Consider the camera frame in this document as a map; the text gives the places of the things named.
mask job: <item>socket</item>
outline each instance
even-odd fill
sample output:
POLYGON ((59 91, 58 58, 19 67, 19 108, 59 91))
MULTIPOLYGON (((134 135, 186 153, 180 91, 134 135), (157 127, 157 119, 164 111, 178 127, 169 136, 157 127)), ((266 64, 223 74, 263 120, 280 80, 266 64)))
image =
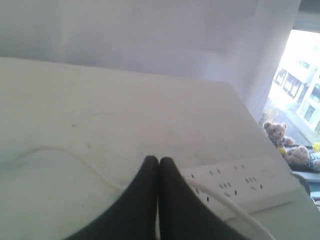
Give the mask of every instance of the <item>socket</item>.
MULTIPOLYGON (((251 214, 290 203, 301 193, 301 186, 291 171, 277 161, 260 156, 184 168, 180 172, 184 179, 194 179, 251 214)), ((193 187, 191 189, 222 220, 235 217, 233 212, 207 193, 193 187)))

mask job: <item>brown teddy bear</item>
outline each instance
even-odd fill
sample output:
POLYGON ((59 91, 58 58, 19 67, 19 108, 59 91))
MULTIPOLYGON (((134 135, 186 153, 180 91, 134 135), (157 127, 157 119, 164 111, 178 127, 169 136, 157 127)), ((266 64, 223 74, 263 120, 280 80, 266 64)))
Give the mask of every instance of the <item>brown teddy bear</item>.
POLYGON ((279 153, 284 156, 286 154, 286 150, 284 149, 284 145, 292 146, 295 144, 295 141, 286 136, 287 124, 283 123, 275 123, 266 121, 263 124, 263 128, 268 135, 270 141, 273 145, 278 149, 279 153))
POLYGON ((305 146, 295 146, 283 157, 289 165, 300 165, 320 171, 320 152, 309 153, 305 146))

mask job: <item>white power strip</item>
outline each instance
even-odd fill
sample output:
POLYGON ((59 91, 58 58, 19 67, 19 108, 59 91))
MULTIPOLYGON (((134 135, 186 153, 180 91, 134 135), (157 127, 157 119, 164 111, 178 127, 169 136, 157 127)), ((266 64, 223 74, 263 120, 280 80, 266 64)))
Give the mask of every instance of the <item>white power strip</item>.
MULTIPOLYGON (((247 213, 254 213, 294 201, 300 193, 300 184, 277 159, 261 156, 185 168, 184 178, 211 188, 230 198, 247 213)), ((222 220, 235 214, 206 193, 192 187, 196 196, 222 220)))

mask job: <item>white cable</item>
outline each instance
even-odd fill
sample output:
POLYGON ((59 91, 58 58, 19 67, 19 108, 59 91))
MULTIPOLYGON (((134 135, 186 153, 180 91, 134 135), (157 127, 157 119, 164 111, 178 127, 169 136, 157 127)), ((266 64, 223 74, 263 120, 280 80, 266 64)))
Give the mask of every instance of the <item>white cable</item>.
POLYGON ((229 198, 222 196, 221 194, 213 191, 212 189, 206 187, 205 185, 193 180, 193 179, 185 179, 185 181, 191 186, 196 189, 201 190, 202 192, 210 195, 223 205, 225 205, 228 209, 234 212, 239 218, 243 219, 249 226, 253 229, 261 233, 263 236, 267 237, 268 240, 276 240, 271 233, 262 226, 257 220, 255 220, 252 216, 250 216, 246 211, 236 205, 233 201, 229 198))
POLYGON ((99 171, 92 165, 90 165, 89 163, 87 163, 84 159, 82 159, 81 157, 74 155, 73 153, 69 152, 68 150, 59 147, 59 146, 37 146, 34 148, 30 148, 29 150, 24 151, 23 153, 21 153, 20 155, 18 155, 17 157, 15 157, 14 159, 12 159, 9 162, 2 162, 1 164, 6 164, 6 163, 10 163, 13 164, 21 159, 24 159, 25 157, 35 154, 37 152, 41 152, 41 151, 57 151, 57 152, 63 152, 66 153, 70 156, 72 156, 73 158, 75 158, 76 160, 78 160, 79 162, 83 163, 84 165, 86 165, 89 169, 91 169, 94 173, 96 173, 107 185, 118 189, 118 190, 124 190, 125 187, 120 186, 118 184, 116 184, 115 182, 113 182, 111 179, 107 178, 105 175, 102 175, 101 173, 99 173, 99 171))

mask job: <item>desk surface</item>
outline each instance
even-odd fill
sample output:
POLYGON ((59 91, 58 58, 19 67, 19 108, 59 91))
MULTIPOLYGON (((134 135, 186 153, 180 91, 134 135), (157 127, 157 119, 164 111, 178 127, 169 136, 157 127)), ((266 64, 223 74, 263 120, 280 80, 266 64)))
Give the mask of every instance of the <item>desk surface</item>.
MULTIPOLYGON (((290 172, 221 82, 0 58, 0 86, 1 162, 58 146, 120 185, 150 154, 173 157, 179 168, 268 155, 290 172)), ((0 168, 0 193, 0 239, 59 240, 120 191, 75 158, 42 151, 0 168)), ((254 217, 279 240, 320 236, 320 213, 302 189, 294 203, 254 217)), ((252 232, 237 219, 229 223, 252 232)))

